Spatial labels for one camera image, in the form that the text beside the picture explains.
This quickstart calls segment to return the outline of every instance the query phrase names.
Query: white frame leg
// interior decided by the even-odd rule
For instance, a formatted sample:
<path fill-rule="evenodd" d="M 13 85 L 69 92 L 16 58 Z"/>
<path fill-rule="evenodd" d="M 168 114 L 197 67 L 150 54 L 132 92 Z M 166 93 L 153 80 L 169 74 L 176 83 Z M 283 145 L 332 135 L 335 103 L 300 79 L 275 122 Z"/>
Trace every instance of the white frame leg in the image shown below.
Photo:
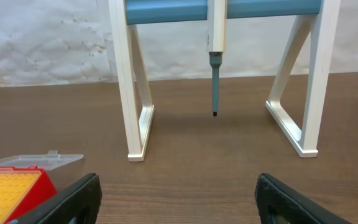
<path fill-rule="evenodd" d="M 266 107 L 300 157 L 317 156 L 329 65 L 333 51 L 340 0 L 322 0 L 316 16 L 297 16 Z M 302 130 L 282 108 L 280 99 L 295 60 L 311 31 L 310 71 Z"/>
<path fill-rule="evenodd" d="M 140 162 L 144 160 L 154 105 L 152 104 L 136 26 L 128 26 L 126 22 L 125 0 L 109 0 L 109 14 L 128 143 L 128 160 Z M 137 118 L 134 74 L 142 101 L 142 112 L 139 120 Z"/>

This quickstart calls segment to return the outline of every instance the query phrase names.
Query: clear lid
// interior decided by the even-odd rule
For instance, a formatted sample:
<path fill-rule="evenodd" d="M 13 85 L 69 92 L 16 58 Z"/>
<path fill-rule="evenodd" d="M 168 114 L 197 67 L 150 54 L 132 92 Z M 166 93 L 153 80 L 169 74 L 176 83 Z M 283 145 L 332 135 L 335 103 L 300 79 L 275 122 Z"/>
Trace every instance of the clear lid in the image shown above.
<path fill-rule="evenodd" d="M 16 168 L 28 168 L 38 166 L 40 169 L 53 170 L 71 162 L 82 159 L 84 155 L 64 155 L 57 154 L 57 151 L 49 151 L 44 155 L 19 155 L 0 159 L 0 167 L 10 166 Z"/>

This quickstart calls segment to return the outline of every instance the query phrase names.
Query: blue horizontal bar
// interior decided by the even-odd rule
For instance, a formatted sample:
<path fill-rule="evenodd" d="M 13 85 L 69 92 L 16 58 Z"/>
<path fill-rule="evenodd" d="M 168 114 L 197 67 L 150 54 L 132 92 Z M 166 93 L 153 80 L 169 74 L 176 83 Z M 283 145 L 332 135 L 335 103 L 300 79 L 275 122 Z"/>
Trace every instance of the blue horizontal bar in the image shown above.
<path fill-rule="evenodd" d="M 321 0 L 227 0 L 227 18 L 318 14 Z M 207 0 L 126 0 L 127 24 L 207 19 Z"/>

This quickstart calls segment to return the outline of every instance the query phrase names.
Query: white wall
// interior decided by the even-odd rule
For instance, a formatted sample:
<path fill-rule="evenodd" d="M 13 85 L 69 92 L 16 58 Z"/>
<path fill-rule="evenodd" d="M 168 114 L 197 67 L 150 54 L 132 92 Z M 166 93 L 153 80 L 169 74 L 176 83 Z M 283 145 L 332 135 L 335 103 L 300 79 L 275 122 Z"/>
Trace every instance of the white wall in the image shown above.
<path fill-rule="evenodd" d="M 0 86 L 115 82 L 95 0 L 0 0 Z M 222 77 L 274 75 L 293 16 L 231 19 Z M 206 21 L 139 26 L 151 80 L 209 78 Z M 293 73 L 308 73 L 308 40 Z M 358 72 L 358 1 L 342 0 L 331 72 Z"/>

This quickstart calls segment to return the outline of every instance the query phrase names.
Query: wood grain surface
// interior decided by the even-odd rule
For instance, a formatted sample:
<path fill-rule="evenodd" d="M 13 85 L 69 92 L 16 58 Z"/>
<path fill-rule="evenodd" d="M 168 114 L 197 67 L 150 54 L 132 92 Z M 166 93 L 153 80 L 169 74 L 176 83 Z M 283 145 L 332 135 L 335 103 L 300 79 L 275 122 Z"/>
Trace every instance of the wood grain surface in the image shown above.
<path fill-rule="evenodd" d="M 306 75 L 283 107 L 301 124 Z M 254 200 L 268 172 L 358 223 L 358 73 L 330 75 L 317 158 L 301 159 L 265 108 L 274 77 L 150 82 L 155 115 L 144 162 L 127 161 L 117 83 L 0 88 L 0 158 L 84 154 L 49 172 L 59 190 L 101 178 L 98 223 L 260 223 Z"/>

